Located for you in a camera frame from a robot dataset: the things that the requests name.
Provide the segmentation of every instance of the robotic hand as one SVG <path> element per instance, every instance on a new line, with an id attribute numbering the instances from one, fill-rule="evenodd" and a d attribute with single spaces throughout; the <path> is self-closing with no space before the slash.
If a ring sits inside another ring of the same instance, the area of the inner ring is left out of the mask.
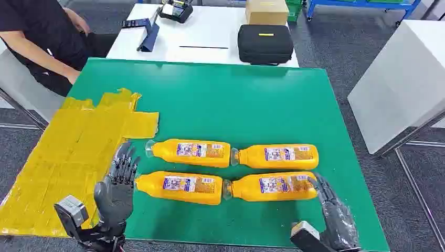
<path id="1" fill-rule="evenodd" d="M 134 176 L 140 160 L 140 157 L 133 160 L 135 149 L 130 146 L 124 143 L 119 147 L 108 175 L 94 187 L 94 201 L 99 211 L 99 223 L 94 228 L 81 228 L 88 213 L 83 203 L 72 195 L 54 205 L 67 234 L 87 248 L 86 251 L 124 251 L 125 221 L 133 212 Z"/>
<path id="2" fill-rule="evenodd" d="M 308 178 L 318 192 L 326 230 L 321 234 L 307 222 L 301 222 L 292 230 L 291 241 L 304 252 L 356 252 L 362 251 L 358 232 L 349 208 L 337 197 L 325 178 L 315 175 L 317 181 Z"/>

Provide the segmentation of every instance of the cardboard box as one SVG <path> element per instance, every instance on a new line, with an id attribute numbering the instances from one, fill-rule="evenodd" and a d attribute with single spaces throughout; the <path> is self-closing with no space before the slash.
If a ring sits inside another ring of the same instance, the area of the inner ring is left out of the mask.
<path id="1" fill-rule="evenodd" d="M 247 0 L 249 25 L 286 25 L 289 9 L 285 0 Z"/>

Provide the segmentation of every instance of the yellow tape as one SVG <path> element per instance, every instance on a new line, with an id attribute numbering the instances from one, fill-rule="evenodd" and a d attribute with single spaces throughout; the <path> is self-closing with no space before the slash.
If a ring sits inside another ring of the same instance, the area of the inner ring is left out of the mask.
<path id="1" fill-rule="evenodd" d="M 141 97 L 127 89 L 91 100 L 67 98 L 0 205 L 0 234 L 65 237 L 54 203 L 69 194 L 96 216 L 93 189 L 125 138 L 152 138 L 158 113 L 134 112 Z M 91 227 L 91 219 L 82 227 Z"/>

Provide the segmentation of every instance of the green table mat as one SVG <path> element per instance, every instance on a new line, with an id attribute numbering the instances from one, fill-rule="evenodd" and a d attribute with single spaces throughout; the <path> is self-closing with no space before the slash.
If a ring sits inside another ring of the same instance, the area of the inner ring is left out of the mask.
<path id="1" fill-rule="evenodd" d="M 362 247 L 389 251 L 325 70 L 89 59 L 69 96 L 91 98 L 97 104 L 104 92 L 122 87 L 142 94 L 137 111 L 160 113 L 155 141 L 215 140 L 238 149 L 273 143 L 316 145 L 320 164 L 313 171 L 325 176 L 350 206 Z M 236 180 L 279 171 L 149 159 L 143 152 L 145 141 L 133 140 L 142 156 L 139 174 L 176 171 Z M 294 247 L 289 241 L 291 223 L 302 220 L 320 232 L 325 229 L 317 198 L 298 202 L 233 198 L 208 206 L 136 191 L 125 234 L 134 239 Z"/>

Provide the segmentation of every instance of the black shirt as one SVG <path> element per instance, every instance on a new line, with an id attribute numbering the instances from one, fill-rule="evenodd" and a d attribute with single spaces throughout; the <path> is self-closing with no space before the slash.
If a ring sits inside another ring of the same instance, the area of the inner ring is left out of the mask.
<path id="1" fill-rule="evenodd" d="M 76 70 L 82 70 L 88 54 L 84 38 L 57 0 L 0 0 L 0 32 L 21 30 L 44 51 Z M 47 69 L 11 50 L 31 74 Z"/>

